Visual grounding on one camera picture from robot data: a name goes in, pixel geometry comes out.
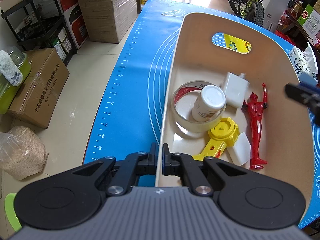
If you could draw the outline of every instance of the black rolling cart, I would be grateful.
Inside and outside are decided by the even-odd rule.
[[[63,26],[66,30],[67,33],[67,37],[71,43],[71,50],[68,52],[66,58],[64,59],[64,64],[67,65],[71,59],[71,57],[77,53],[76,50],[76,46],[73,42],[73,39],[71,37],[70,31],[66,25],[64,16],[62,14],[62,11],[60,9],[60,6],[58,4],[58,0],[54,0],[55,5],[57,7],[59,16],[57,17],[52,17],[50,18],[50,21],[46,21],[46,19],[42,19],[38,10],[36,9],[36,6],[33,2],[34,0],[23,0],[20,3],[14,5],[13,7],[11,7],[9,10],[7,10],[6,12],[3,12],[3,10],[1,10],[1,17],[7,22],[10,30],[12,31],[13,35],[16,37],[17,39],[17,43],[24,49],[26,44],[34,44],[36,45],[40,45],[40,48],[53,48],[54,45],[51,41],[51,36],[55,33],[55,31]],[[14,12],[16,12],[17,10],[23,8],[26,16],[29,15],[28,10],[26,8],[26,5],[30,4],[32,10],[35,13],[36,19],[38,20],[41,32],[40,34],[38,34],[36,37],[30,37],[30,38],[21,38],[20,36],[18,36],[18,34],[15,32],[15,29],[12,27],[11,23],[9,22],[8,16],[13,14]]]

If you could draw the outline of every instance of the tiled floor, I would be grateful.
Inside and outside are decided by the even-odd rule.
[[[192,3],[232,13],[227,0],[174,0]],[[22,181],[6,172],[2,175],[0,199],[0,236],[7,238],[14,233],[4,214],[4,197],[18,192],[24,185],[71,169],[82,164],[92,123],[108,78],[114,68],[131,28],[119,44],[97,43],[87,40],[71,59],[70,76],[60,95],[48,129],[43,130],[19,120],[14,126],[31,127],[50,152],[43,172]]]

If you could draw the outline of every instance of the roll of clear tape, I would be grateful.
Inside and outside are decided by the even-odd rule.
[[[224,113],[227,103],[224,104],[223,108],[220,109],[218,112],[216,112],[213,117],[206,121],[206,122],[197,122],[197,121],[189,121],[186,118],[184,118],[182,115],[180,115],[176,109],[176,104],[179,101],[181,97],[183,97],[186,93],[195,91],[195,90],[201,90],[207,85],[214,85],[210,82],[203,81],[203,80],[195,80],[187,82],[183,85],[181,85],[173,94],[172,100],[171,100],[171,109],[173,112],[173,117],[175,121],[184,129],[199,133],[199,132],[205,132],[213,127],[215,127],[221,120],[222,114]]]

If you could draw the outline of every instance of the blue silicone mat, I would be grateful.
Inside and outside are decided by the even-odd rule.
[[[183,17],[191,12],[218,15],[248,25],[276,41],[287,53],[292,45],[266,29],[236,16],[188,3],[149,0],[138,16],[103,94],[88,141],[84,163],[110,155],[117,160],[149,151],[160,141],[165,91]],[[299,227],[320,215],[320,128],[313,125],[315,186],[310,207]],[[154,186],[155,176],[139,185]]]

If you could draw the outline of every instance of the red action figure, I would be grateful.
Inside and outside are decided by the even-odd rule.
[[[263,164],[267,164],[259,158],[259,143],[261,139],[262,130],[262,112],[268,107],[267,103],[267,89],[266,84],[262,84],[263,87],[263,102],[258,102],[258,96],[252,92],[250,95],[250,102],[243,102],[243,108],[247,110],[251,119],[251,130],[252,130],[252,145],[251,145],[251,159],[250,169],[260,170],[263,169]]]

